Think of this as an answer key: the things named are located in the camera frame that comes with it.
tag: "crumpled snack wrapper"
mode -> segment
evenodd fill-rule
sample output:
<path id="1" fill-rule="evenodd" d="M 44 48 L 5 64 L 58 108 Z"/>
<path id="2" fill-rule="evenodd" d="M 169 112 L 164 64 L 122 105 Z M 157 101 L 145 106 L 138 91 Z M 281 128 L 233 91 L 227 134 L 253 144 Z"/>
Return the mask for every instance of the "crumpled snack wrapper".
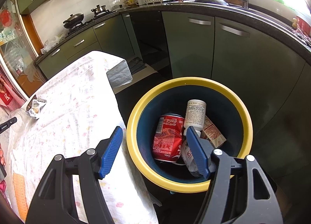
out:
<path id="1" fill-rule="evenodd" d="M 30 117 L 33 117 L 35 119 L 39 119 L 40 118 L 40 109 L 45 106 L 47 101 L 45 99 L 37 98 L 36 96 L 34 96 L 34 99 L 32 99 L 32 101 L 30 103 L 31 103 L 31 107 L 27 111 L 27 113 L 29 114 Z"/>

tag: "barcode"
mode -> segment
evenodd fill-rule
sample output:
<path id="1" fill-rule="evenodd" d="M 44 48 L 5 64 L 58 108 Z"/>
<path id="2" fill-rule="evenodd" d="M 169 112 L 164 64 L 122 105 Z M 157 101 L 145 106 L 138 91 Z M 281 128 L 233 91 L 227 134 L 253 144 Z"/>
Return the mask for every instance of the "barcode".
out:
<path id="1" fill-rule="evenodd" d="M 163 122 L 164 122 L 164 117 L 161 117 L 159 119 L 159 124 L 156 128 L 156 131 L 155 131 L 156 134 L 162 134 Z"/>

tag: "metal screw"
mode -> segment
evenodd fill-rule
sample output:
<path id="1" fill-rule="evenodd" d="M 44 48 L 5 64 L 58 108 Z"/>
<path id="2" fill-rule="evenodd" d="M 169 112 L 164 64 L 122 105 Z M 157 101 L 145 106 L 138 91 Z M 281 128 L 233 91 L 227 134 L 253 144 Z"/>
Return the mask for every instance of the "metal screw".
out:
<path id="1" fill-rule="evenodd" d="M 86 153 L 88 154 L 88 155 L 94 155 L 95 154 L 95 149 L 88 149 L 87 151 L 86 151 Z"/>
<path id="2" fill-rule="evenodd" d="M 221 156 L 222 155 L 222 150 L 221 149 L 214 149 L 214 154 Z"/>
<path id="3" fill-rule="evenodd" d="M 55 161 L 60 161 L 62 159 L 62 155 L 58 154 L 54 157 Z"/>
<path id="4" fill-rule="evenodd" d="M 246 159 L 247 159 L 248 161 L 250 161 L 250 162 L 254 162 L 254 161 L 255 161 L 255 158 L 254 158 L 254 156 L 252 156 L 252 155 L 247 155 Z"/>

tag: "countertop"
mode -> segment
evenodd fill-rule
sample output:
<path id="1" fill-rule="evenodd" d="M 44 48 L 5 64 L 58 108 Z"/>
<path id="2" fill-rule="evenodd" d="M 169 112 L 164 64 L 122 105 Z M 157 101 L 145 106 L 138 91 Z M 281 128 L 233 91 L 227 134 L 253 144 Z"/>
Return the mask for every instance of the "countertop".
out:
<path id="1" fill-rule="evenodd" d="M 55 49 L 60 47 L 62 44 L 73 38 L 75 35 L 83 32 L 84 30 L 105 21 L 111 17 L 122 13 L 131 13 L 131 12 L 140 12 L 140 11 L 170 11 L 170 12 L 189 12 L 196 13 L 214 17 L 220 17 L 228 20 L 232 20 L 246 26 L 257 29 L 276 40 L 284 43 L 286 46 L 291 48 L 297 54 L 299 54 L 309 65 L 311 65 L 311 48 L 303 44 L 299 38 L 297 38 L 294 34 L 289 32 L 288 30 L 283 29 L 278 26 L 276 23 L 273 23 L 263 17 L 257 16 L 251 12 L 243 11 L 242 9 L 237 9 L 234 7 L 220 6 L 215 4 L 207 4 L 207 3 L 159 3 L 159 4 L 150 4 L 132 7 L 128 9 L 124 9 L 118 12 L 112 12 L 111 14 L 105 15 L 97 20 L 89 23 L 82 28 L 78 29 L 76 32 L 67 36 L 60 43 L 55 45 L 53 49 L 49 52 L 39 56 L 35 64 L 40 63 L 45 57 L 47 57 L 50 53 L 54 52 Z"/>

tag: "yellow rim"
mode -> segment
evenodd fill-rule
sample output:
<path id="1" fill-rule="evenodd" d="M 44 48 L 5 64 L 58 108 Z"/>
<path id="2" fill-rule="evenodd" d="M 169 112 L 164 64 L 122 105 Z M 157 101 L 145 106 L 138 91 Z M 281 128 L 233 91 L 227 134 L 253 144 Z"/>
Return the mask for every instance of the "yellow rim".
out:
<path id="1" fill-rule="evenodd" d="M 240 98 L 229 88 L 226 86 L 215 82 L 213 80 L 205 79 L 205 78 L 196 78 L 196 77 L 185 77 L 185 78 L 176 78 L 164 83 L 157 85 L 156 87 L 152 88 L 149 92 L 147 92 L 136 104 L 134 107 L 130 118 L 128 120 L 127 126 L 127 145 L 128 150 L 130 152 L 131 158 L 135 163 L 136 167 L 140 170 L 140 172 L 148 178 L 150 181 L 159 185 L 167 190 L 175 191 L 175 192 L 182 192 L 182 193 L 197 193 L 206 191 L 209 187 L 210 182 L 205 181 L 201 183 L 195 184 L 184 184 L 178 183 L 171 180 L 168 180 L 159 174 L 157 174 L 153 169 L 151 169 L 145 160 L 143 159 L 137 145 L 136 139 L 136 130 L 138 121 L 140 118 L 141 113 L 143 112 L 144 108 L 148 105 L 148 103 L 155 98 L 160 93 L 177 87 L 181 85 L 196 85 L 196 86 L 204 86 L 211 88 L 213 90 L 218 91 L 225 97 L 227 97 L 233 105 L 236 107 L 243 124 L 243 143 L 241 150 L 238 154 L 239 158 L 244 158 L 246 155 L 249 154 L 252 146 L 252 122 L 249 116 L 249 113 L 246 109 L 244 103 L 240 100 Z"/>

